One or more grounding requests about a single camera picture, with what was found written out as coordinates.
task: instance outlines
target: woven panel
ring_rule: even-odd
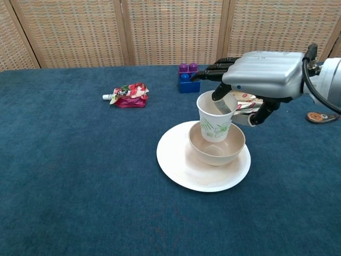
[[[113,0],[18,0],[49,68],[124,64]]]
[[[340,0],[236,1],[229,56],[254,50],[323,51],[341,14]]]
[[[222,0],[127,0],[137,65],[216,60]]]
[[[0,1],[0,71],[34,68],[3,1]]]

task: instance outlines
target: black cable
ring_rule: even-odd
[[[307,85],[309,91],[314,95],[314,97],[321,102],[326,107],[330,108],[332,111],[338,113],[341,115],[341,108],[338,108],[337,106],[333,105],[332,103],[329,103],[314,87],[314,85],[311,83],[309,75],[308,75],[308,59],[303,59],[302,64],[302,72],[303,72],[303,79],[305,84]]]

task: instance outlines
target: blue fabric surface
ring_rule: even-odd
[[[145,82],[143,109],[102,101]],[[217,82],[204,81],[200,92]],[[161,136],[198,120],[177,67],[0,73],[1,255],[340,255],[341,121],[308,96],[240,126],[251,154],[237,186],[200,193],[170,180]]]

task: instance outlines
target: white cap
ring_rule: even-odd
[[[103,100],[111,100],[111,94],[105,94],[102,96]]]

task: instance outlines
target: snack packet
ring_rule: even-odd
[[[230,93],[237,99],[238,102],[237,110],[234,112],[235,115],[257,112],[263,104],[262,99],[258,99],[252,94],[237,91],[231,91]]]
[[[144,83],[135,83],[115,88],[113,94],[103,95],[103,100],[110,100],[111,105],[115,104],[119,108],[143,108],[148,92]]]

